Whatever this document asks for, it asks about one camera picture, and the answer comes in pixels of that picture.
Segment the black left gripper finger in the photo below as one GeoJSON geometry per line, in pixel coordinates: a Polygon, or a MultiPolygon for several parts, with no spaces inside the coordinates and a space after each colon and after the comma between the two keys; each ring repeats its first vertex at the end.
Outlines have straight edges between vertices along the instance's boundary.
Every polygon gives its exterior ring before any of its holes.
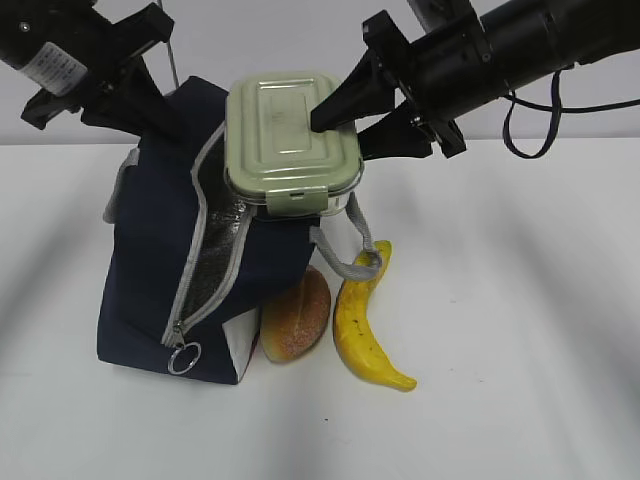
{"type": "Polygon", "coordinates": [[[141,56],[117,67],[115,74],[114,79],[102,81],[83,106],[84,124],[139,137],[152,132],[174,142],[185,138],[181,115],[162,95],[141,56]]]}

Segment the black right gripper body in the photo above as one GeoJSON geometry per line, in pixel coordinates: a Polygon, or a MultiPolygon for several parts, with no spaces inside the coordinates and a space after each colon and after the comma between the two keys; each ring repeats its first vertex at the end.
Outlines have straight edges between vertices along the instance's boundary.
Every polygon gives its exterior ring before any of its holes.
{"type": "Polygon", "coordinates": [[[445,157],[466,150],[455,119],[470,105],[478,80],[492,60],[481,22],[469,1],[411,1],[425,35],[410,42],[386,11],[365,20],[363,40],[373,50],[421,117],[420,128],[445,157]]]}

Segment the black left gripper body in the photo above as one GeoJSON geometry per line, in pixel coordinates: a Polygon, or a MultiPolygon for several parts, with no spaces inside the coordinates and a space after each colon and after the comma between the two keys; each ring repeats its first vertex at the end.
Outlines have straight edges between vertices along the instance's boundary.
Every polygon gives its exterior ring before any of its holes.
{"type": "Polygon", "coordinates": [[[156,4],[113,23],[92,1],[4,1],[1,60],[39,85],[22,120],[43,129],[64,111],[82,114],[104,80],[159,43],[174,22],[156,4]]]}

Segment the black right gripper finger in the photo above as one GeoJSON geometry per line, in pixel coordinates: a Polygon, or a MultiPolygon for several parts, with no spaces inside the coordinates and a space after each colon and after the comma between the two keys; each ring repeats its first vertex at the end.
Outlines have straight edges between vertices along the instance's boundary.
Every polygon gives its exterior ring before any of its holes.
{"type": "Polygon", "coordinates": [[[322,133],[395,108],[395,89],[377,54],[368,49],[349,76],[311,112],[311,129],[322,133]]]}
{"type": "Polygon", "coordinates": [[[363,160],[430,156],[432,137],[420,126],[420,115],[410,102],[403,101],[377,123],[358,133],[363,160]]]}

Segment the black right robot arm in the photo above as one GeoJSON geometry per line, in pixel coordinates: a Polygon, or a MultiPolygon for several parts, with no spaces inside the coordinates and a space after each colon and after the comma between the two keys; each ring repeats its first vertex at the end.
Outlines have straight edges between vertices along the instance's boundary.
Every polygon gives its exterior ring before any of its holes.
{"type": "Polygon", "coordinates": [[[457,119],[550,77],[552,145],[566,113],[561,74],[639,46],[635,1],[506,2],[478,15],[467,1],[415,1],[424,35],[409,40],[387,12],[362,25],[367,49],[343,83],[315,107],[311,127],[325,132],[374,117],[358,141],[367,160],[464,152],[457,119]]]}

